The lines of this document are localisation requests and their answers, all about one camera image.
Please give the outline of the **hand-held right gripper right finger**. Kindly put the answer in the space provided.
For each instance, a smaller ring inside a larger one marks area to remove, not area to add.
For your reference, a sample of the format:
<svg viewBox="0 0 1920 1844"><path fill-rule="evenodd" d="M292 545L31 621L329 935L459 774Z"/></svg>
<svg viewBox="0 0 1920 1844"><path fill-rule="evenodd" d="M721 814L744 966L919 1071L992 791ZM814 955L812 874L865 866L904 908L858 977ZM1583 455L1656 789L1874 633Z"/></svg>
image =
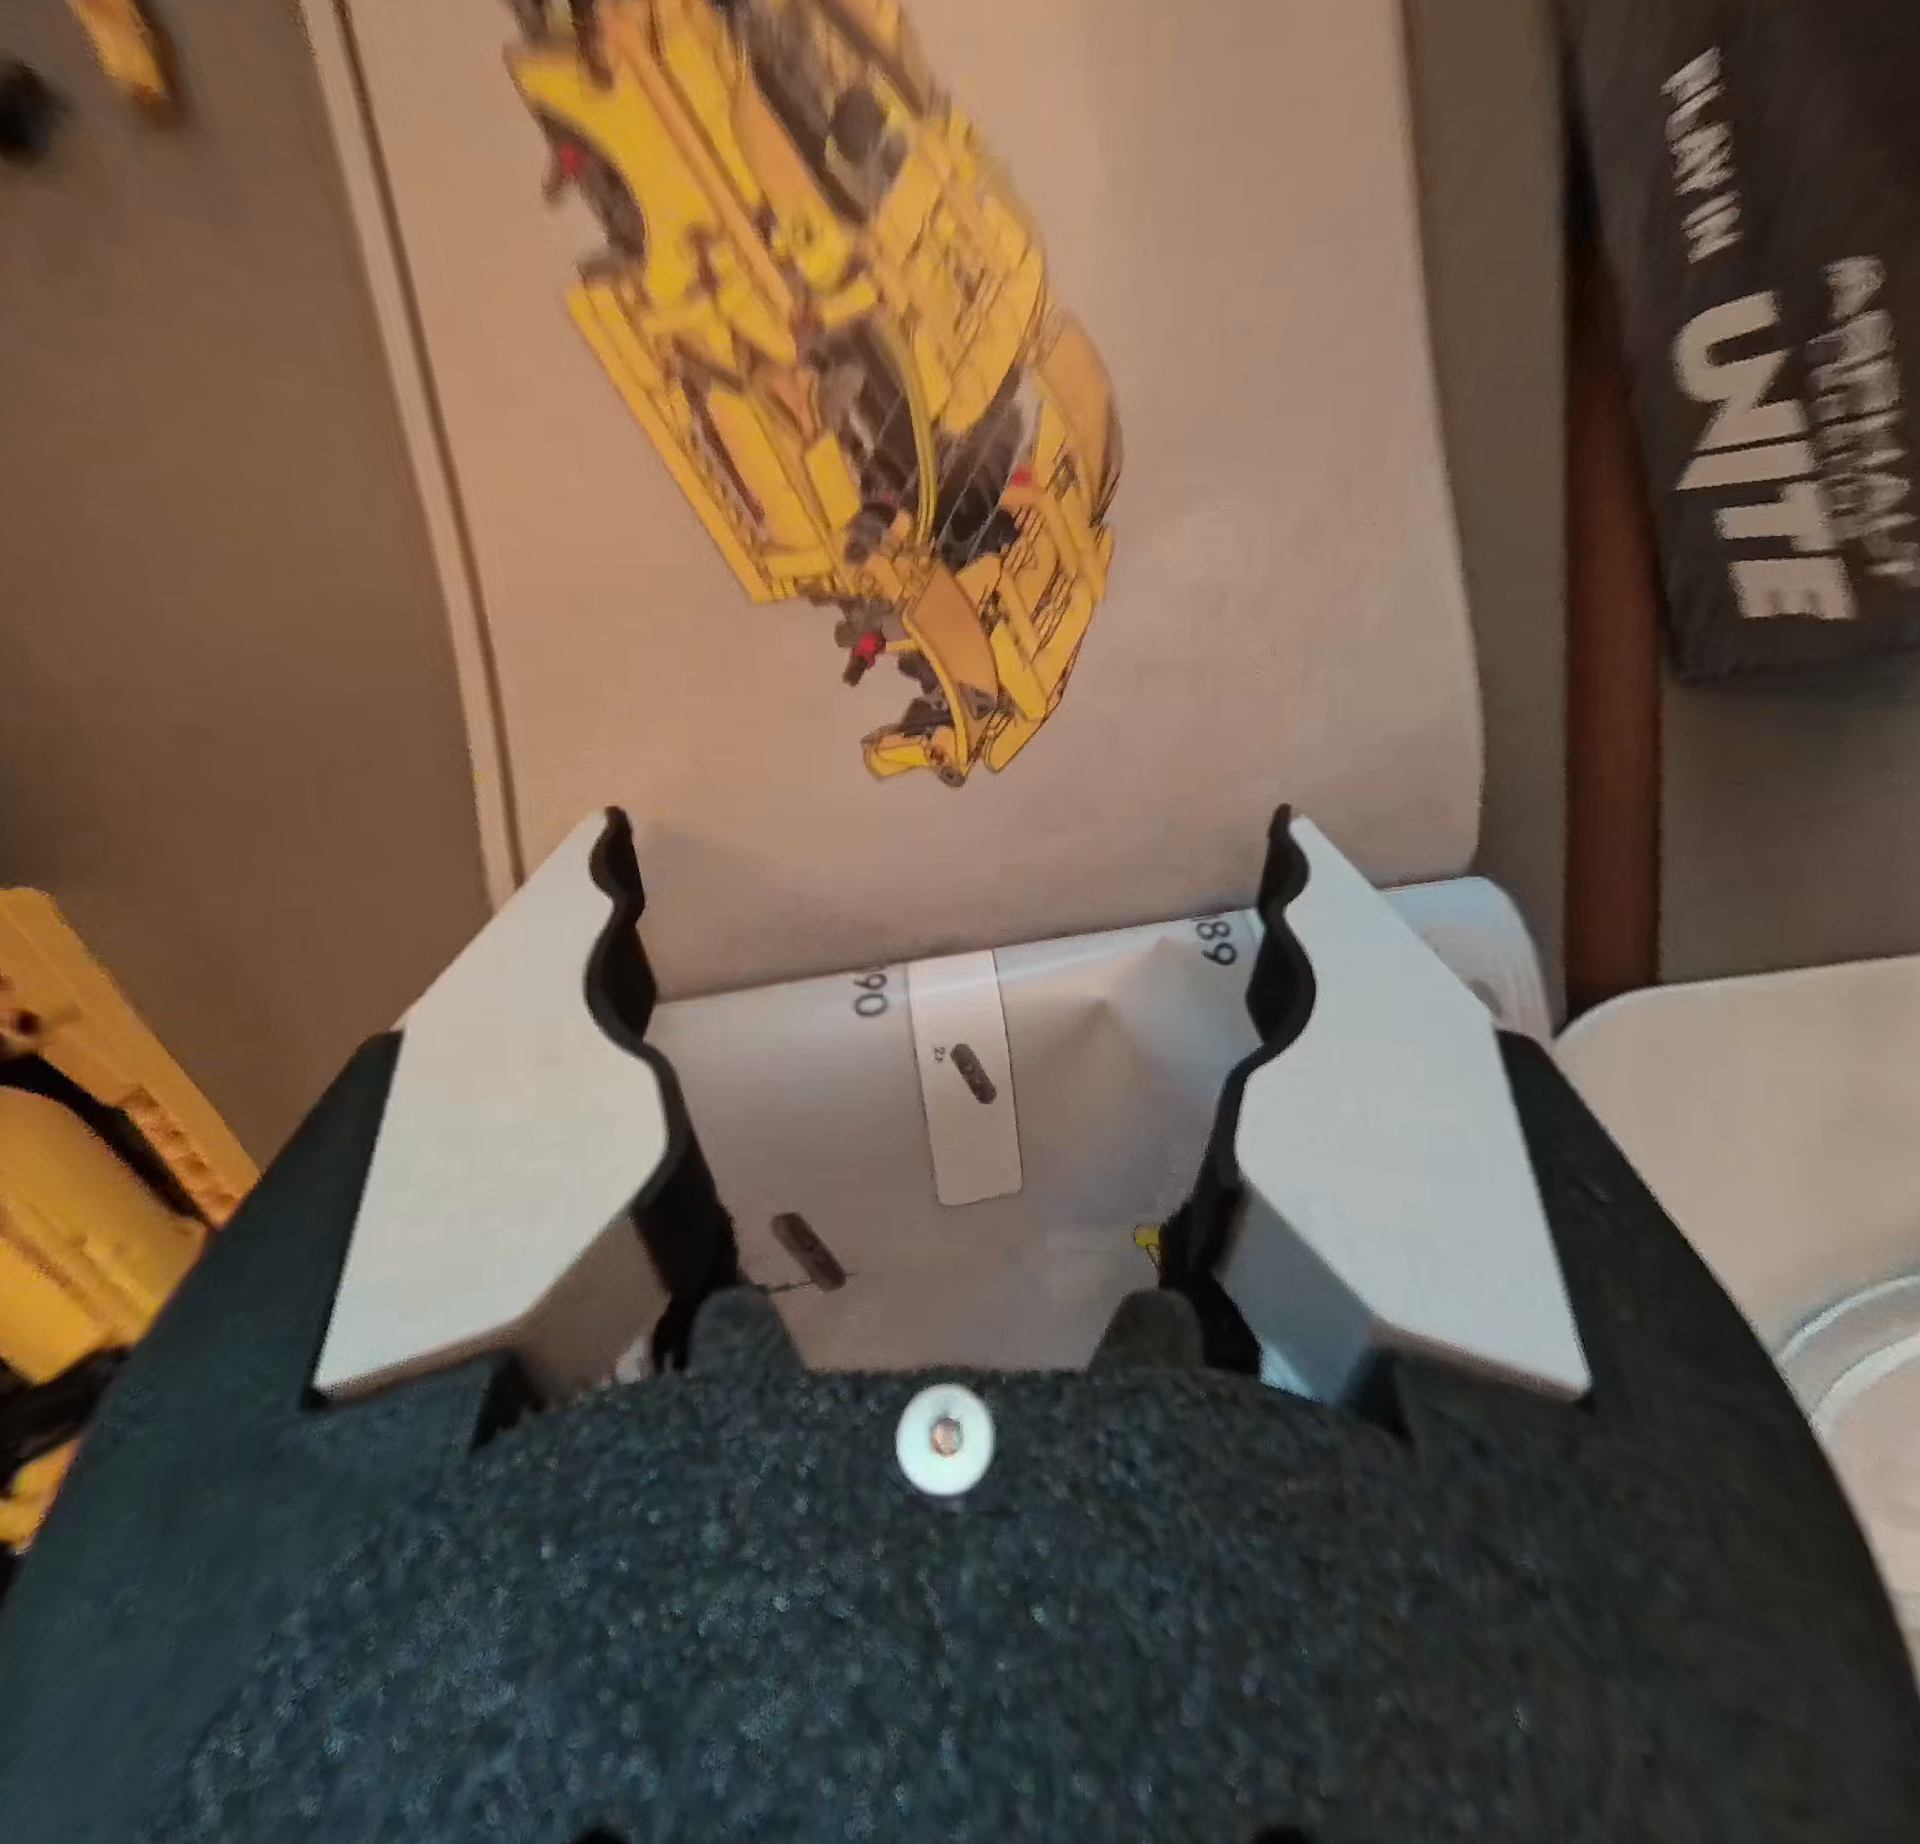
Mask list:
<svg viewBox="0 0 1920 1844"><path fill-rule="evenodd" d="M1506 1035L1291 806L1258 884L1227 1073L1162 1284L1204 1358L1344 1405L1391 1358L1577 1402L1592 1370L1549 1229Z"/></svg>

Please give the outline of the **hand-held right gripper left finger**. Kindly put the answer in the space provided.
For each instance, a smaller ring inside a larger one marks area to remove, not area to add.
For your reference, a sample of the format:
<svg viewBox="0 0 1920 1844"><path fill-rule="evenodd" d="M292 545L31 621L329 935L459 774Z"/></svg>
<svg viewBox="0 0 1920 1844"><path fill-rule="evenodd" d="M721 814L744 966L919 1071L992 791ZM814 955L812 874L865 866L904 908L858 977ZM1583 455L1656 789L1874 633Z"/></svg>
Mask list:
<svg viewBox="0 0 1920 1844"><path fill-rule="evenodd" d="M408 1012L320 1396L494 1354L543 1400L685 1368L740 1251L648 1041L643 911L631 822L595 811Z"/></svg>

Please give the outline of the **yellow brick car model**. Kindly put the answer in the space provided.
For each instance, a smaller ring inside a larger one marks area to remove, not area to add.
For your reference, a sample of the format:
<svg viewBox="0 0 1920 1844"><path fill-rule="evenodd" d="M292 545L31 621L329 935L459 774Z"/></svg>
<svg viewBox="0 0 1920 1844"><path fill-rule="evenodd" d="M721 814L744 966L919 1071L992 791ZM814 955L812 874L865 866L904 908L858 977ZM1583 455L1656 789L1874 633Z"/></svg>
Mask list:
<svg viewBox="0 0 1920 1844"><path fill-rule="evenodd" d="M260 1169L36 887L3 893L3 1550Z"/></svg>

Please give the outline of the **instruction booklet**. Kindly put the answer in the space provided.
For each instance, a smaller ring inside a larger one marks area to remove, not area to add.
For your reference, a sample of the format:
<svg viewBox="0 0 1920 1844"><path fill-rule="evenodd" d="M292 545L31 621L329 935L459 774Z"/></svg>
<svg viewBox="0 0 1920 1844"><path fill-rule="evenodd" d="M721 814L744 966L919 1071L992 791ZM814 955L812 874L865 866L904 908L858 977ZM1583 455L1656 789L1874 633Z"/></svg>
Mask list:
<svg viewBox="0 0 1920 1844"><path fill-rule="evenodd" d="M1403 0L302 5L494 918L622 810L803 1354L1074 1365L1278 810L1423 941L1480 843Z"/></svg>

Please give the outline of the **grey desk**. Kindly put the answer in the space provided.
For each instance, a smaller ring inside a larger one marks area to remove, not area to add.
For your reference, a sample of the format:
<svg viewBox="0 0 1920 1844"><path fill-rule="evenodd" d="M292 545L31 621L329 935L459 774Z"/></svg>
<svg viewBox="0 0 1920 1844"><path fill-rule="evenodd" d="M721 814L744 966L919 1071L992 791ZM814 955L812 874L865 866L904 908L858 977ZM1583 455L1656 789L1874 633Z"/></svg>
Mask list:
<svg viewBox="0 0 1920 1844"><path fill-rule="evenodd" d="M1481 866L1564 938L1564 516L1625 461L1564 362L1549 0L1405 0L1427 298L1481 665ZM257 1158L484 919L457 674L297 0L160 0L155 129L59 0L5 164L5 884L48 887Z"/></svg>

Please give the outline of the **brick set box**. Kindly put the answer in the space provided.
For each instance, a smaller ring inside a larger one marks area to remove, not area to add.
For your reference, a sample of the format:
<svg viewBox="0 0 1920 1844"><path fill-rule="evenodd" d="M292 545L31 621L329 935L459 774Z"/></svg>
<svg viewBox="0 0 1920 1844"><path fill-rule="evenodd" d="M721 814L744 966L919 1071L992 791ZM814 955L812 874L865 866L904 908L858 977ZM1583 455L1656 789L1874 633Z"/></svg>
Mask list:
<svg viewBox="0 0 1920 1844"><path fill-rule="evenodd" d="M1693 683L1916 655L1917 0L1556 0Z"/></svg>

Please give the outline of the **yellow panel piece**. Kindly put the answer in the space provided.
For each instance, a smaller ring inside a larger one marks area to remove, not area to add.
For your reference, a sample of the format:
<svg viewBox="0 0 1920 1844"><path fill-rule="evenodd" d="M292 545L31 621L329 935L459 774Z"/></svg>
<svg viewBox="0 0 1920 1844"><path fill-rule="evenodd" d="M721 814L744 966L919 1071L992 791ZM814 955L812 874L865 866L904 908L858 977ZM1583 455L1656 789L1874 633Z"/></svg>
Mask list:
<svg viewBox="0 0 1920 1844"><path fill-rule="evenodd" d="M142 114L180 112L166 39L144 0L64 0L102 76Z"/></svg>

